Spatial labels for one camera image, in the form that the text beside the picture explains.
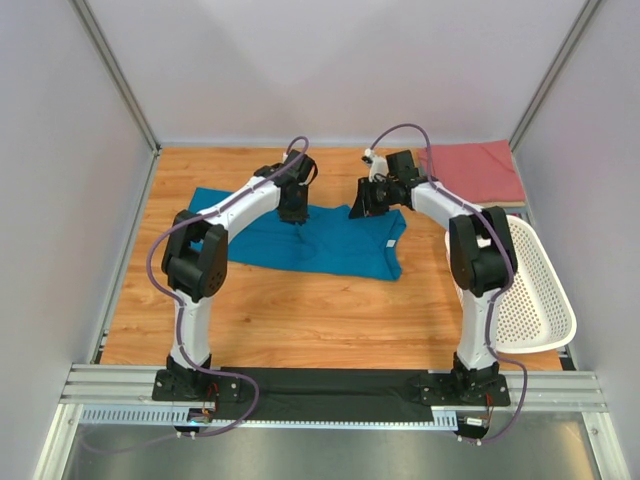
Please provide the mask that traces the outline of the aluminium frame post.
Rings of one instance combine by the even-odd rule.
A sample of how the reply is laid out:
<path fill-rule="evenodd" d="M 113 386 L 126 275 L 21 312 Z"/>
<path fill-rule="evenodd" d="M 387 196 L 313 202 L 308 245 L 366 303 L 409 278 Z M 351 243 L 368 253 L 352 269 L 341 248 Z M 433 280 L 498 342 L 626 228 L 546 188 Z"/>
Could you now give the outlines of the aluminium frame post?
<path fill-rule="evenodd" d="M 70 0 L 69 4 L 78 17 L 145 143 L 154 154 L 158 153 L 161 149 L 161 144 L 126 79 L 124 71 L 90 3 L 86 0 Z"/>
<path fill-rule="evenodd" d="M 571 57 L 605 4 L 604 0 L 587 0 L 583 2 L 575 20 L 562 40 L 560 47 L 509 138 L 509 146 L 512 153 L 519 149 Z"/>

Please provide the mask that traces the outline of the white perforated basket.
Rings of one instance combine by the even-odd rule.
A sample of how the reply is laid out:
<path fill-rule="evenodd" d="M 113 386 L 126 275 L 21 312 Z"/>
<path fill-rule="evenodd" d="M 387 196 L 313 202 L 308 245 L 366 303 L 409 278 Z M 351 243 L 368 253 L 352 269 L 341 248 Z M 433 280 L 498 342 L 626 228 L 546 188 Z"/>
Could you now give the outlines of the white perforated basket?
<path fill-rule="evenodd" d="M 516 355 L 556 350 L 575 336 L 574 311 L 534 229 L 516 216 L 507 220 L 518 267 L 493 312 L 492 346 Z"/>

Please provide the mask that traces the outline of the left aluminium frame post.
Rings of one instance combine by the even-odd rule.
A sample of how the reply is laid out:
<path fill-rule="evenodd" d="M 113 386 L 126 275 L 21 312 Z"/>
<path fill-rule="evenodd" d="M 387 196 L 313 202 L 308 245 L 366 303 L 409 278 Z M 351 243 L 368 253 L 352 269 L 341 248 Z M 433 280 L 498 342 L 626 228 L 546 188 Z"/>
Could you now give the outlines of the left aluminium frame post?
<path fill-rule="evenodd" d="M 70 0 L 69 4 L 78 17 L 145 143 L 154 154 L 158 153 L 161 149 L 161 144 L 126 79 L 124 71 L 90 3 L 86 0 Z"/>

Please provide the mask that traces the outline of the folded red t shirt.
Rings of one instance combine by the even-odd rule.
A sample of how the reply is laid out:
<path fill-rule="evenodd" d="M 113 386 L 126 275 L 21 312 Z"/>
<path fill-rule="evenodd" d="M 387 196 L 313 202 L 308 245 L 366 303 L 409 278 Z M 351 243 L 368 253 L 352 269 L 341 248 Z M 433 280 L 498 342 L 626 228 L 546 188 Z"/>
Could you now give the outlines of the folded red t shirt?
<path fill-rule="evenodd" d="M 434 145 L 431 156 L 433 177 L 467 201 L 526 202 L 506 140 Z"/>

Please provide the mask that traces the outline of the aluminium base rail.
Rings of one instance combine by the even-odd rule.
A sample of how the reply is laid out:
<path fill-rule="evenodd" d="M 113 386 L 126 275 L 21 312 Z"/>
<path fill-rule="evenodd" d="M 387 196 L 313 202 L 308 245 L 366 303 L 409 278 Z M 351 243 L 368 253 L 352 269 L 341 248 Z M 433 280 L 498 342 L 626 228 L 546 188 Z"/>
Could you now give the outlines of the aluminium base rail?
<path fill-rule="evenodd" d="M 268 400 L 391 400 L 457 409 L 603 412 L 596 375 L 586 371 L 501 374 L 481 387 L 457 387 L 450 374 L 426 370 L 226 368 L 187 379 L 161 366 L 72 366 L 64 403 L 213 405 Z"/>

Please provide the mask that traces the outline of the right aluminium frame post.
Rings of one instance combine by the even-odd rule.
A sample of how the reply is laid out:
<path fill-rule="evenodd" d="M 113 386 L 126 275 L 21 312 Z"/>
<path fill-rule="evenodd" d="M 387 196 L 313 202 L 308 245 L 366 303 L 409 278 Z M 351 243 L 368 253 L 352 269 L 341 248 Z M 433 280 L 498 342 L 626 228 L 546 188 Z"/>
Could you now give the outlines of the right aluminium frame post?
<path fill-rule="evenodd" d="M 519 149 L 571 57 L 605 4 L 604 0 L 587 0 L 583 2 L 575 20 L 562 40 L 560 47 L 509 138 L 509 146 L 512 153 Z"/>

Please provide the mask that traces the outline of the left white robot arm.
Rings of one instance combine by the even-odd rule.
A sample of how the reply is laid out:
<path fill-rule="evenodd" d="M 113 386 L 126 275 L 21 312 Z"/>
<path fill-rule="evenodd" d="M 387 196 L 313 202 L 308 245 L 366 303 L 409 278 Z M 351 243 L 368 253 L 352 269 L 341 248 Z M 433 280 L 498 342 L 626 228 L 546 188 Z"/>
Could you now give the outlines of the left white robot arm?
<path fill-rule="evenodd" d="M 214 295 L 228 272 L 229 244 L 272 211 L 283 222 L 304 223 L 309 185 L 317 175 L 316 162 L 292 150 L 281 163 L 256 170 L 240 190 L 219 203 L 176 215 L 161 262 L 175 305 L 175 334 L 166 367 L 156 374 L 154 400 L 213 400 L 222 376 L 210 371 L 208 333 Z"/>

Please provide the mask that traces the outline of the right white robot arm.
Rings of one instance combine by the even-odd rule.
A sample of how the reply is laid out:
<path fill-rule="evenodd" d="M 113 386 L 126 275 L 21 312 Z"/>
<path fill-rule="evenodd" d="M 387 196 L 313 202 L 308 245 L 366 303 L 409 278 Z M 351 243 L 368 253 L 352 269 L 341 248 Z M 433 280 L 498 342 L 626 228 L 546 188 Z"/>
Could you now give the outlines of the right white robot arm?
<path fill-rule="evenodd" d="M 358 181 L 350 218 L 381 216 L 405 206 L 446 229 L 449 266 L 462 291 L 462 333 L 447 373 L 422 373 L 411 388 L 425 405 L 507 406 L 510 397 L 495 351 L 497 307 L 511 287 L 517 258 L 507 215 L 481 208 L 420 174 L 410 151 L 381 157 L 367 149 L 369 173 Z"/>

